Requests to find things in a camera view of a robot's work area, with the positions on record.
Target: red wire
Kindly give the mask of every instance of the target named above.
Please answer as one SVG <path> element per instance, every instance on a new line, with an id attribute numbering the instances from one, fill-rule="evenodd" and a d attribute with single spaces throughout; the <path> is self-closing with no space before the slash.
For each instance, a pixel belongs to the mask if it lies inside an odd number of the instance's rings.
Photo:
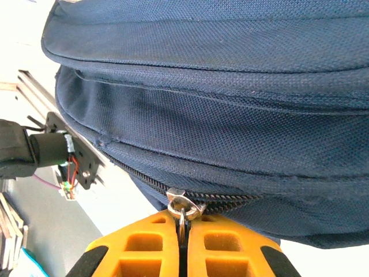
<path id="1" fill-rule="evenodd" d="M 67 182 L 70 184 L 70 163 L 71 163 L 71 157 L 68 158 L 68 170 L 67 170 Z"/>
<path id="2" fill-rule="evenodd" d="M 78 172 L 79 165 L 78 165 L 77 159 L 74 156 L 72 156 L 71 158 L 73 159 L 73 162 L 76 165 L 76 167 L 74 169 L 73 177 L 71 179 L 71 190 L 73 190 L 74 186 L 75 186 L 74 183 L 76 181 L 76 175 L 77 175 L 77 172 Z"/>

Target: black metal bracket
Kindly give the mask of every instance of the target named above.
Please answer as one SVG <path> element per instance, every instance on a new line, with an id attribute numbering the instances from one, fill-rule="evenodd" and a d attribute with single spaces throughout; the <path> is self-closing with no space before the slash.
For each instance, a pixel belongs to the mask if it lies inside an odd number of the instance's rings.
<path id="1" fill-rule="evenodd" d="M 88 146 L 76 136 L 76 134 L 67 127 L 67 124 L 53 112 L 49 112 L 46 118 L 46 133 L 55 133 L 57 131 L 66 131 L 72 135 L 75 156 L 78 162 L 78 171 L 76 179 L 84 189 L 89 189 L 91 183 L 95 181 L 97 168 L 99 167 L 99 158 Z M 75 165 L 70 165 L 71 175 L 74 172 Z"/>

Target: zipper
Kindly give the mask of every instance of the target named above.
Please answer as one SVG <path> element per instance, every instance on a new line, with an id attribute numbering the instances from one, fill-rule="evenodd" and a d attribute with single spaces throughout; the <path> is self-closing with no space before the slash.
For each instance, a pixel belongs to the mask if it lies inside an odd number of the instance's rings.
<path id="1" fill-rule="evenodd" d="M 168 212 L 173 216 L 176 223 L 176 233 L 179 248 L 179 275 L 178 277 L 187 277 L 187 254 L 189 245 L 189 236 L 191 230 L 191 221 L 199 218 L 206 204 L 196 205 L 186 196 L 183 189 L 170 188 L 167 191 Z"/>
<path id="2" fill-rule="evenodd" d="M 113 156 L 105 153 L 104 151 L 100 151 L 105 157 L 107 157 L 110 161 L 117 164 L 124 171 L 127 171 L 129 174 L 135 176 L 140 181 L 144 182 L 152 189 L 157 192 L 166 195 L 167 191 L 170 190 L 170 186 L 163 184 L 141 172 L 138 170 L 122 163 L 121 161 L 115 159 Z M 206 204 L 206 209 L 204 210 L 204 215 L 210 214 L 220 214 L 223 212 L 229 212 L 254 200 L 260 200 L 263 196 L 255 196 L 255 195 L 227 195 L 227 194 L 213 194 L 213 193 L 199 193 L 192 192 L 190 190 L 186 190 L 184 196 L 190 199 L 196 205 Z"/>

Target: orange plastic part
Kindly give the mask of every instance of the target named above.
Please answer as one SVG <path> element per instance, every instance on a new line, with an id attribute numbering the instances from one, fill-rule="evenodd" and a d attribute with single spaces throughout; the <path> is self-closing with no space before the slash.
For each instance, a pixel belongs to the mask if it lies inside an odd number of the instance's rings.
<path id="1" fill-rule="evenodd" d="M 275 277 L 262 246 L 277 243 L 220 215 L 195 219 L 188 245 L 189 277 Z"/>
<path id="2" fill-rule="evenodd" d="M 178 276 L 178 239 L 167 211 L 97 239 L 86 251 L 100 245 L 107 246 L 108 252 L 92 277 Z"/>

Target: metal ring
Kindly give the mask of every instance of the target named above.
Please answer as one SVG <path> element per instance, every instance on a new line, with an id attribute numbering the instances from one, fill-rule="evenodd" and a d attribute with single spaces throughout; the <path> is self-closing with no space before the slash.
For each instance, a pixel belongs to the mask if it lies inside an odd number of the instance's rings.
<path id="1" fill-rule="evenodd" d="M 182 210 L 185 210 L 184 208 L 182 208 L 180 211 L 176 210 L 174 208 L 174 203 L 173 200 L 171 200 L 168 204 L 168 210 L 171 213 L 172 216 L 174 216 L 177 219 L 180 219 L 182 216 Z M 185 218 L 192 218 L 193 216 L 197 215 L 198 210 L 195 207 L 191 207 L 191 209 L 187 212 L 184 212 L 184 216 Z"/>

